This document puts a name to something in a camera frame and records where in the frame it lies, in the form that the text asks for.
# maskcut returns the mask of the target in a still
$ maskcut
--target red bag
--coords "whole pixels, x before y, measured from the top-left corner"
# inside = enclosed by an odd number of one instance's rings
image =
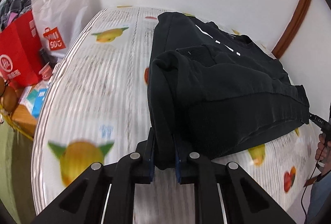
[[[41,42],[28,11],[0,33],[0,71],[10,85],[17,89],[37,84],[43,68],[39,56]]]

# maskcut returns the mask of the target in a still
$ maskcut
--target plaid shirt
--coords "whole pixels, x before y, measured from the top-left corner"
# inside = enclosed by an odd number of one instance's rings
[[[0,5],[0,32],[7,27],[9,16],[12,12],[19,16],[31,10],[31,0],[6,0]]]

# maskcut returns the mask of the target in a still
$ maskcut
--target kiwi fruit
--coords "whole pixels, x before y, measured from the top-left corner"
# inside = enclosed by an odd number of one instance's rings
[[[17,95],[15,90],[7,86],[5,88],[5,92],[3,96],[0,99],[0,102],[2,104],[2,107],[8,112],[11,113],[15,110],[16,105],[17,105]]]

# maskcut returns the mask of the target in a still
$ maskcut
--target blue jeans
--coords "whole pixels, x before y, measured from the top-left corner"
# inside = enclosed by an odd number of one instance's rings
[[[310,204],[307,213],[307,224],[309,224],[318,214],[330,192],[331,172],[319,182],[315,182],[312,186]]]

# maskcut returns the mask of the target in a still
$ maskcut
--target black cable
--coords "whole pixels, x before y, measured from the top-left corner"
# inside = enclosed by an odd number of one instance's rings
[[[313,176],[313,174],[314,174],[314,172],[315,172],[315,170],[316,170],[316,168],[317,168],[317,163],[319,162],[319,159],[320,159],[320,157],[321,157],[321,155],[322,155],[322,152],[323,152],[324,149],[325,149],[325,144],[324,144],[324,147],[323,147],[323,149],[322,149],[322,151],[321,151],[321,153],[320,153],[320,155],[319,155],[319,157],[318,157],[318,159],[317,159],[317,162],[316,162],[316,164],[315,164],[314,171],[312,172],[312,175],[311,175],[311,177],[309,178],[309,180],[312,179],[312,176]],[[303,193],[302,193],[302,197],[301,197],[301,207],[302,207],[302,209],[303,209],[303,211],[304,211],[304,213],[305,213],[305,223],[304,223],[304,224],[307,224],[307,212],[306,212],[306,210],[305,210],[305,207],[303,206],[303,202],[302,202],[302,200],[303,200],[303,196],[304,196],[304,194],[305,194],[305,192],[306,192],[307,187],[308,187],[308,185],[305,187],[305,190],[303,191]]]

